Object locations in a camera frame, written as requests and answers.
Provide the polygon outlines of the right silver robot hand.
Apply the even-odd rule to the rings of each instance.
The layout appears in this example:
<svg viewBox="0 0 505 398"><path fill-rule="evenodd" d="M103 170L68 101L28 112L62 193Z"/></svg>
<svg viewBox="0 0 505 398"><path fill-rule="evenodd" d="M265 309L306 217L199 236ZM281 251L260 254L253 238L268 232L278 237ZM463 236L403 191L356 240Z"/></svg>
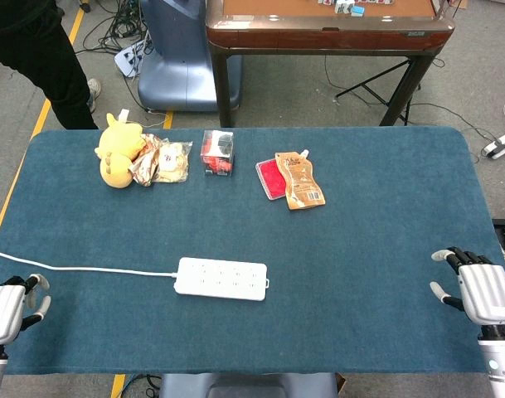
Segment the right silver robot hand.
<svg viewBox="0 0 505 398"><path fill-rule="evenodd" d="M431 259L447 262L459 285L457 298L437 282L430 282L431 291L441 303L464 312L479 326L505 325L505 269L501 265L457 247L437 250Z"/></svg>

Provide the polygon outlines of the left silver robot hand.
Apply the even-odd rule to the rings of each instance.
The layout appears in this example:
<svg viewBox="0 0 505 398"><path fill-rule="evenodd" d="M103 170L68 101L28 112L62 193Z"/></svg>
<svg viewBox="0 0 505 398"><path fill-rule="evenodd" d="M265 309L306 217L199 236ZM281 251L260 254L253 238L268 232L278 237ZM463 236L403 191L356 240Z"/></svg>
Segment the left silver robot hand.
<svg viewBox="0 0 505 398"><path fill-rule="evenodd" d="M48 291L49 281L41 274L27 279L12 276L0 284L0 346L13 342L20 332L41 322L51 305L51 296L45 295L36 305L36 290Z"/></svg>

